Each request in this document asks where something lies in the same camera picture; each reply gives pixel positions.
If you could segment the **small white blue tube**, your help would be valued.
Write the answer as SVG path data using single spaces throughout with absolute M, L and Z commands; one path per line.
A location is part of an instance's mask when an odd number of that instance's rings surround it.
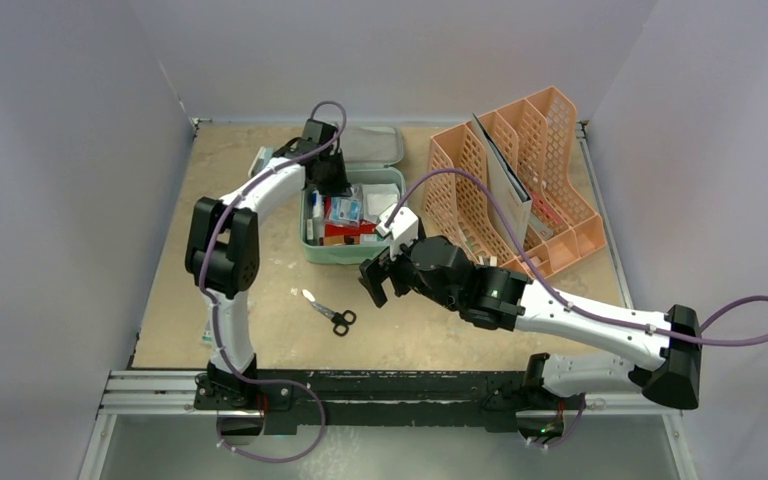
M 311 219 L 315 225 L 320 225 L 324 222 L 326 200 L 327 197 L 323 196 L 318 190 L 312 192 Z

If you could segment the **blue white sachet packet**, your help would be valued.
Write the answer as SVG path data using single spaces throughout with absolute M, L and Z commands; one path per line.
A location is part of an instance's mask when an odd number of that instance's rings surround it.
M 363 220 L 363 203 L 354 197 L 331 197 L 326 221 L 331 225 L 357 227 Z

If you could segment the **red first aid pouch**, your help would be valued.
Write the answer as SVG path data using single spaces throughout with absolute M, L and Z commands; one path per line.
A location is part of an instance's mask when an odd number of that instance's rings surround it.
M 375 234 L 376 233 L 376 225 L 369 222 L 361 222 L 357 226 L 352 225 L 332 225 L 327 223 L 325 225 L 325 237 L 334 237 L 334 236 L 350 236 L 350 237 L 357 237 L 361 235 L 367 235 L 367 234 Z

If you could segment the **brown glass medicine bottle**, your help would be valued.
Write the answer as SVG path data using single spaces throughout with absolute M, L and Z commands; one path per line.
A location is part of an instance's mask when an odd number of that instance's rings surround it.
M 326 236 L 322 239 L 321 245 L 330 247 L 330 246 L 347 246 L 347 245 L 358 245 L 360 243 L 361 236 L 352 236 L 352 235 L 334 235 L 334 236 Z

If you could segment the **white gauze packets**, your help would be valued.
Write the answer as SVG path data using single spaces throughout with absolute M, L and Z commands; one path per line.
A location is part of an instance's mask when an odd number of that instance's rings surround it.
M 400 190 L 397 184 L 362 184 L 363 219 L 377 223 L 379 216 L 391 205 L 398 202 Z

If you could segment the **black handled scissors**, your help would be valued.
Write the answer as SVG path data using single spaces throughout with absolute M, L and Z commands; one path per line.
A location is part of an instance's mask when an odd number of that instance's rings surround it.
M 350 327 L 356 322 L 357 315 L 352 310 L 336 311 L 318 302 L 315 296 L 307 289 L 302 290 L 302 295 L 310 303 L 312 308 L 326 317 L 332 324 L 332 332 L 339 336 L 346 336 Z

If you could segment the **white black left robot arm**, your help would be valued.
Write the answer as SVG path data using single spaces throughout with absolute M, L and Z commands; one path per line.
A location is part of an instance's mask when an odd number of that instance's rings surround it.
M 203 197 L 193 209 L 185 252 L 208 308 L 213 354 L 206 380 L 232 408 L 258 395 L 247 295 L 260 267 L 259 225 L 287 197 L 306 186 L 350 189 L 340 149 L 344 129 L 310 118 L 300 136 L 279 148 L 244 185 L 220 198 Z

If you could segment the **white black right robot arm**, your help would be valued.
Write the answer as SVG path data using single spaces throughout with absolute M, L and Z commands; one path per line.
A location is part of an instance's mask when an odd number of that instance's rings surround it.
M 662 313 L 566 293 L 554 298 L 524 273 L 474 263 L 443 236 L 384 249 L 361 264 L 359 282 L 377 307 L 387 301 L 384 281 L 396 295 L 422 295 L 477 328 L 548 334 L 600 349 L 581 358 L 533 356 L 521 381 L 533 406 L 601 391 L 639 392 L 679 410 L 699 405 L 700 325 L 689 307 Z

